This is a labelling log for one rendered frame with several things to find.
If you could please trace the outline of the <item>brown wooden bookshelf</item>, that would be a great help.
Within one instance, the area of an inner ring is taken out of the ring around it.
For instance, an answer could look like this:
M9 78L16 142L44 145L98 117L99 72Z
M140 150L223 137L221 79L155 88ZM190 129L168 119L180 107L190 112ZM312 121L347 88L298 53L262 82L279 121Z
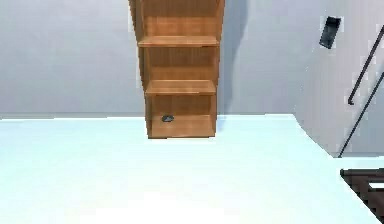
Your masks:
M216 134L225 0L128 0L150 139ZM164 115L174 116L162 122Z

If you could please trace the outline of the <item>black wall switch panel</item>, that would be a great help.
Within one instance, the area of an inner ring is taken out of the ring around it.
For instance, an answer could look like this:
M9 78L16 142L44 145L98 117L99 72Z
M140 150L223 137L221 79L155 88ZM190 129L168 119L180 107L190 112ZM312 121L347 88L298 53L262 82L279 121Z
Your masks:
M319 44L327 49L331 49L336 38L341 19L328 16L319 40Z

